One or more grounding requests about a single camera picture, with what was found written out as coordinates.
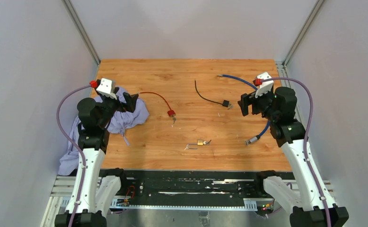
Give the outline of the brass padlock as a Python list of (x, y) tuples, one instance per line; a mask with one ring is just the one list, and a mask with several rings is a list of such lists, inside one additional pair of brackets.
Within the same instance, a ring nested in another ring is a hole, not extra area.
[(185, 149), (198, 149), (198, 147), (204, 145), (204, 140), (197, 140), (196, 143), (189, 143), (186, 145)]

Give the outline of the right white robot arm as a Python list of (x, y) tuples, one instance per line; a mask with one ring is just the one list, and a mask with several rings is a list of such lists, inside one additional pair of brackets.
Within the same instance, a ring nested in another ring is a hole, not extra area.
[(272, 196), (289, 213), (292, 227), (342, 227), (349, 219), (328, 192), (312, 157), (307, 132), (295, 118), (296, 93), (279, 87), (264, 93), (242, 94), (238, 104), (242, 115), (261, 114), (270, 122), (272, 137), (282, 149), (298, 185), (298, 193), (287, 186), (275, 171), (261, 171), (254, 183), (260, 197)]

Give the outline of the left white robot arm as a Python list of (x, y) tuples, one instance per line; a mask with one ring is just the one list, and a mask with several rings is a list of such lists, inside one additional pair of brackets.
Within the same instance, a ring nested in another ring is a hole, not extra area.
[(122, 169), (113, 169), (99, 180), (109, 139), (106, 126), (115, 112), (133, 113), (139, 96), (124, 92), (123, 97), (124, 103), (114, 93), (101, 95), (101, 102), (90, 97), (79, 101), (79, 141), (74, 143), (79, 151), (78, 170), (65, 212), (56, 215), (56, 227), (105, 227), (114, 196), (128, 191)]

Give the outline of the red cable lock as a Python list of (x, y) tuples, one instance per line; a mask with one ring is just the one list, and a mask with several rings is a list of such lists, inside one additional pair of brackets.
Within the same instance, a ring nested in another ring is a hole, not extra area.
[(149, 91), (140, 92), (140, 94), (154, 94), (154, 95), (157, 95), (158, 97), (160, 97), (166, 103), (166, 105), (168, 107), (167, 115), (169, 117), (171, 117), (172, 119), (175, 118), (175, 111), (171, 108), (171, 106), (168, 103), (168, 101), (162, 95), (160, 95), (160, 94), (158, 94), (156, 92), (149, 92)]

